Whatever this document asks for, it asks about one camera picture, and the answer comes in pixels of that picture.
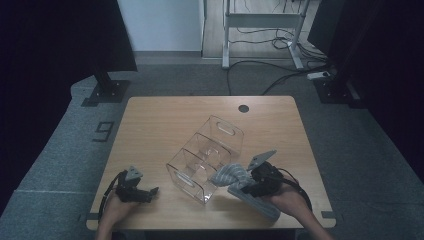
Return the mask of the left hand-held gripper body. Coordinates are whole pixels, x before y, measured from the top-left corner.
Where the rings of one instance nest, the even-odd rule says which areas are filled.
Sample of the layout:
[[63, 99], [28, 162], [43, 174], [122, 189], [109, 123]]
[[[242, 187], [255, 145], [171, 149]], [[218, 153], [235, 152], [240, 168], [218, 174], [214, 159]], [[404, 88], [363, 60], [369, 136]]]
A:
[[150, 203], [151, 194], [149, 191], [137, 188], [143, 174], [134, 166], [118, 174], [118, 184], [115, 193], [122, 202]]

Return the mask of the grey fluffy cloth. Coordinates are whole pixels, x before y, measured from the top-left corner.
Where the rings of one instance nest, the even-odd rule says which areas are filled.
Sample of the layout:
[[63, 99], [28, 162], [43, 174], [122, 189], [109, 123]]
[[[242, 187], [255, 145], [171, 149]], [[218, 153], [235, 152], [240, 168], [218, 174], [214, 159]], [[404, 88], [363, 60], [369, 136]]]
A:
[[218, 187], [226, 187], [228, 193], [253, 207], [268, 220], [276, 222], [279, 219], [281, 211], [277, 207], [242, 191], [244, 187], [252, 186], [255, 181], [240, 164], [231, 163], [221, 167], [211, 176], [210, 181]]

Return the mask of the person's left hand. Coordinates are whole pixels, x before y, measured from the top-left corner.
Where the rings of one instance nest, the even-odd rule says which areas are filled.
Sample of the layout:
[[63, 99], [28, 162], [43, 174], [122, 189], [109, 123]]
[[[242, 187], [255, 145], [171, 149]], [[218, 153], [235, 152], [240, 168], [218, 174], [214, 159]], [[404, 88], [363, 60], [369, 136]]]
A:
[[137, 206], [137, 202], [122, 202], [116, 194], [110, 195], [107, 199], [99, 226], [102, 228], [112, 228], [128, 216]]

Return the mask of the dark curtain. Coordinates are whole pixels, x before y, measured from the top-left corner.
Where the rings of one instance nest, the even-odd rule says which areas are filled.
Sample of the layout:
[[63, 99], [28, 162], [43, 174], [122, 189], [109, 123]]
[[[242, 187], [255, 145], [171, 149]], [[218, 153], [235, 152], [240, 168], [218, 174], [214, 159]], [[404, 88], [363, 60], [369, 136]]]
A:
[[424, 0], [320, 0], [308, 41], [424, 182]]
[[0, 215], [93, 75], [137, 69], [118, 0], [0, 0]]

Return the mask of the black stand base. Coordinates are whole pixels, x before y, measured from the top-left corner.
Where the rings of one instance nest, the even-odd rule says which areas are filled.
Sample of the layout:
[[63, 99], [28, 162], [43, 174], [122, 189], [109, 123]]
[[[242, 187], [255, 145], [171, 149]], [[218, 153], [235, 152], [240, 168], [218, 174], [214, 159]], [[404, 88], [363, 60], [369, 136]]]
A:
[[101, 69], [94, 70], [96, 86], [91, 95], [82, 102], [82, 107], [96, 107], [100, 103], [121, 103], [130, 82], [128, 80], [112, 80], [109, 74]]
[[354, 109], [365, 109], [366, 103], [352, 77], [339, 79], [326, 75], [313, 81], [320, 102], [323, 104], [345, 104]]

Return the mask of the clear acrylic organizer box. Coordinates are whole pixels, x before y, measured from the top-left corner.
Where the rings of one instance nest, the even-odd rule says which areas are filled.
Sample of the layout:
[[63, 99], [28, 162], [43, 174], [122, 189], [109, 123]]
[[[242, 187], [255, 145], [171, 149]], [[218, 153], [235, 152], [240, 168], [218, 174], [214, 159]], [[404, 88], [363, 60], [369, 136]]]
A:
[[244, 132], [230, 122], [211, 115], [166, 164], [174, 185], [201, 204], [217, 186], [212, 176], [241, 154]]

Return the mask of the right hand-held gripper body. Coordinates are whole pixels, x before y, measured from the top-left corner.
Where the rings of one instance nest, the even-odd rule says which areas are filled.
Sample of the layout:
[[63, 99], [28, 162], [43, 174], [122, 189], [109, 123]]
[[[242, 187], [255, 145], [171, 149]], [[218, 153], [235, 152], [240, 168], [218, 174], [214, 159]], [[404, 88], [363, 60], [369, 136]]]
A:
[[251, 174], [254, 183], [243, 187], [243, 193], [250, 194], [253, 197], [261, 197], [279, 191], [284, 179], [283, 174], [268, 162], [268, 159], [275, 153], [276, 150], [270, 150], [252, 158], [247, 171]]

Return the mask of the white desk frame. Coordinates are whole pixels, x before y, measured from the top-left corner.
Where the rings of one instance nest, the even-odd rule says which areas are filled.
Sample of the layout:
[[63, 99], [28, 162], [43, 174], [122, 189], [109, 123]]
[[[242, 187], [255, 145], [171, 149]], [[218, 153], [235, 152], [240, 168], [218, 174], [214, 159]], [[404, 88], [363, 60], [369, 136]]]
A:
[[288, 42], [288, 50], [295, 67], [300, 70], [304, 66], [297, 49], [300, 33], [306, 19], [310, 0], [302, 0], [303, 4], [298, 13], [232, 13], [230, 11], [231, 0], [223, 0], [223, 28], [224, 38], [222, 46], [222, 68], [230, 66], [230, 41], [231, 28], [285, 28], [294, 29], [295, 33]]

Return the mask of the person's right hand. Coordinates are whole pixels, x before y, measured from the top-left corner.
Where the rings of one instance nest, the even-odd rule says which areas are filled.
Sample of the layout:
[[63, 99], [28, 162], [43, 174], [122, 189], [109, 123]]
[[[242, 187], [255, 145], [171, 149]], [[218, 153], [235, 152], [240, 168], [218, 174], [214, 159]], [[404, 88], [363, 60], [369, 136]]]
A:
[[276, 193], [263, 196], [262, 199], [299, 222], [310, 214], [306, 200], [294, 187], [286, 183], [282, 183]]

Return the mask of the white power strip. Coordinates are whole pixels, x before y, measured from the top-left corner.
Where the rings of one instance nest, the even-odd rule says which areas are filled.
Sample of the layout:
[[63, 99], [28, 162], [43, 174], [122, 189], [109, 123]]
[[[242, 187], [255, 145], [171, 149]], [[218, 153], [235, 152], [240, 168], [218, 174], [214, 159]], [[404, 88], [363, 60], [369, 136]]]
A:
[[322, 79], [329, 77], [330, 73], [328, 71], [322, 71], [322, 72], [315, 72], [315, 73], [309, 73], [307, 74], [308, 80], [316, 80], [316, 79]]

